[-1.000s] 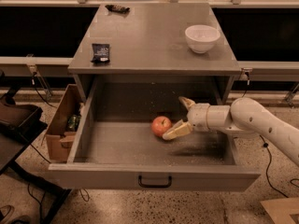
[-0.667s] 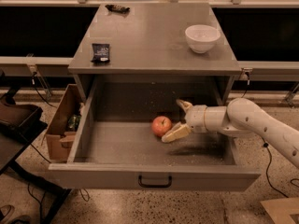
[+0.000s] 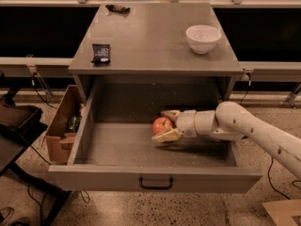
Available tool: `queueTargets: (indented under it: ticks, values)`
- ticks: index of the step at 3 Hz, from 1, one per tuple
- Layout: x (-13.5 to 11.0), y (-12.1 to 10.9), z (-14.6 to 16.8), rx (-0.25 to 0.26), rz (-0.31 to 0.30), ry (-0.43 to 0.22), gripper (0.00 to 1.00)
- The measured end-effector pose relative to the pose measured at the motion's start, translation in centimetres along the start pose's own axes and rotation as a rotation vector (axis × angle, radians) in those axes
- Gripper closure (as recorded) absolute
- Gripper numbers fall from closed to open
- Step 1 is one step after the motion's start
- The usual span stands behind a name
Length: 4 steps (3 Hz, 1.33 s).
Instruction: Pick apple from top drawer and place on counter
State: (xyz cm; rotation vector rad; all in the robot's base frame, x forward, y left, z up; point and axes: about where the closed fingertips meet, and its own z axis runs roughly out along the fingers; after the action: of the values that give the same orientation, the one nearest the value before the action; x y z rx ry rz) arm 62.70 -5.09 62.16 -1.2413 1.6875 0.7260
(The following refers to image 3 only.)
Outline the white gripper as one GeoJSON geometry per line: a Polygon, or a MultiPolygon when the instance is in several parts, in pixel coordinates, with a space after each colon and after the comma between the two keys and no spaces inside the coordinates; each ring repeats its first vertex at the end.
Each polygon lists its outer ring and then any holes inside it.
{"type": "Polygon", "coordinates": [[[173,142],[183,137],[196,137],[195,115],[196,110],[164,110],[160,114],[175,122],[176,128],[168,127],[166,130],[154,135],[151,140],[157,143],[173,142]]]}

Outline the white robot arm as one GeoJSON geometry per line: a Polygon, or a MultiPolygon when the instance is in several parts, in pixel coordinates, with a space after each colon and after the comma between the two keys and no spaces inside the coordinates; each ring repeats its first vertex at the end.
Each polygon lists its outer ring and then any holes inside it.
{"type": "Polygon", "coordinates": [[[301,139],[262,121],[234,102],[223,102],[216,110],[166,110],[163,117],[175,126],[156,133],[156,143],[174,142],[181,137],[207,136],[221,140],[249,137],[283,167],[301,178],[301,139]]]}

